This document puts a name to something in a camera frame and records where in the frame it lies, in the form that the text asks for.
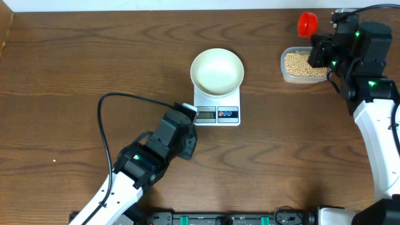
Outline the red plastic measuring scoop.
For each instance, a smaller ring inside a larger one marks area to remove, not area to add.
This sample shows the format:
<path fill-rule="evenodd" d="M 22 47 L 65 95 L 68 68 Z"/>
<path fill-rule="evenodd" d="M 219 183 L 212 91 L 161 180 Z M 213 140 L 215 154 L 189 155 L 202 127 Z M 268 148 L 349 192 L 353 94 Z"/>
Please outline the red plastic measuring scoop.
<path fill-rule="evenodd" d="M 297 24 L 297 34 L 301 38 L 311 38 L 318 29 L 318 18 L 312 12 L 303 12 Z"/>

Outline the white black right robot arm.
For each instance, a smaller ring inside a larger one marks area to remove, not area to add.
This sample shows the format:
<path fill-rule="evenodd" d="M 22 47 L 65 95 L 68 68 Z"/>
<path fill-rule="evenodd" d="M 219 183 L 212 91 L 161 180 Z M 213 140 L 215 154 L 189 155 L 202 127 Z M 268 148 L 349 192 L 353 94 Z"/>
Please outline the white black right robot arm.
<path fill-rule="evenodd" d="M 399 224 L 399 91 L 383 74 L 391 28 L 340 21 L 334 34 L 318 34 L 315 25 L 300 22 L 298 34 L 311 40 L 308 63 L 329 67 L 327 75 L 340 78 L 334 88 L 364 139 L 376 198 L 360 212 L 317 206 L 305 216 L 305 224 Z"/>

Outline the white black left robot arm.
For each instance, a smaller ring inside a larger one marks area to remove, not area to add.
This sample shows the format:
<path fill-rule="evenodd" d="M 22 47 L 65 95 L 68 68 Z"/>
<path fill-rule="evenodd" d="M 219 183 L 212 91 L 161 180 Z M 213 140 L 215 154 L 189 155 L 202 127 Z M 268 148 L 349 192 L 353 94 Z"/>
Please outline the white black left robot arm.
<path fill-rule="evenodd" d="M 69 223 L 114 224 L 163 178 L 174 158 L 190 160 L 197 142 L 195 126 L 177 130 L 167 144 L 157 137 L 167 128 L 159 127 L 155 132 L 143 132 L 123 148 L 99 191 Z"/>

